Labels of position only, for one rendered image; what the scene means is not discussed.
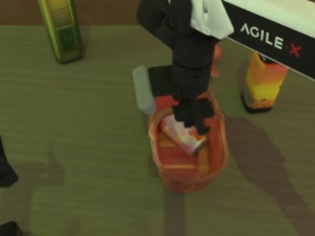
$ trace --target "green tabletop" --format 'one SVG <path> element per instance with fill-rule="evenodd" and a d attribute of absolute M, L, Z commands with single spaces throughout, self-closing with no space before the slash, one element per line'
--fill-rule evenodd
<path fill-rule="evenodd" d="M 211 82 L 230 161 L 205 190 L 164 189 L 131 71 L 167 64 L 139 27 L 85 27 L 87 54 L 59 65 L 43 27 L 0 27 L 0 134 L 20 177 L 0 223 L 31 236 L 313 236 L 315 83 L 289 72 L 273 110 L 240 101 L 251 51 L 223 41 Z"/>

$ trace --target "item in basket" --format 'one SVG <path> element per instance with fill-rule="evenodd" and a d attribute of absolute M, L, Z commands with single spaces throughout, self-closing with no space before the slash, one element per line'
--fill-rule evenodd
<path fill-rule="evenodd" d="M 206 137 L 200 136 L 195 127 L 185 128 L 182 122 L 177 122 L 174 115 L 169 115 L 161 122 L 163 133 L 175 142 L 186 154 L 193 156 L 206 144 Z"/>

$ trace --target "orange basket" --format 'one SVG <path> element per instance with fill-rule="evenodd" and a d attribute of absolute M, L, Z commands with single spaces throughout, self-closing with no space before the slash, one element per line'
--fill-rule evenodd
<path fill-rule="evenodd" d="M 177 104 L 171 96 L 157 98 L 157 111 L 149 118 L 149 136 L 159 176 L 168 189 L 178 193 L 205 188 L 225 169 L 228 161 L 224 116 L 210 91 L 199 98 L 211 101 L 215 115 L 204 119 L 211 131 L 206 135 L 205 148 L 197 156 L 186 155 L 161 131 L 161 121 L 172 114 L 171 106 Z"/>

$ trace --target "green can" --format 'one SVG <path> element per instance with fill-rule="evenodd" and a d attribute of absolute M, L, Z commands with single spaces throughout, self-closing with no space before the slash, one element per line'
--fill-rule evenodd
<path fill-rule="evenodd" d="M 74 0 L 38 0 L 56 60 L 68 63 L 84 56 Z"/>

